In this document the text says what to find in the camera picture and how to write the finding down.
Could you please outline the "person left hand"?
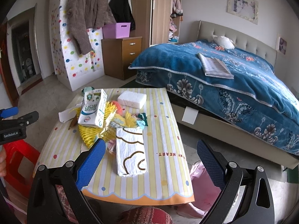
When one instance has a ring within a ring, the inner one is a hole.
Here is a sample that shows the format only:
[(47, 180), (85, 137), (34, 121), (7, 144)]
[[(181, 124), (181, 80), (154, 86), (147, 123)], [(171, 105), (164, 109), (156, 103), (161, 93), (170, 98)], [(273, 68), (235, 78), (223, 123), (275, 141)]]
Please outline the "person left hand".
[(2, 147), (1, 151), (0, 151), (0, 177), (4, 177), (7, 174), (6, 171), (6, 151), (4, 149), (4, 147)]

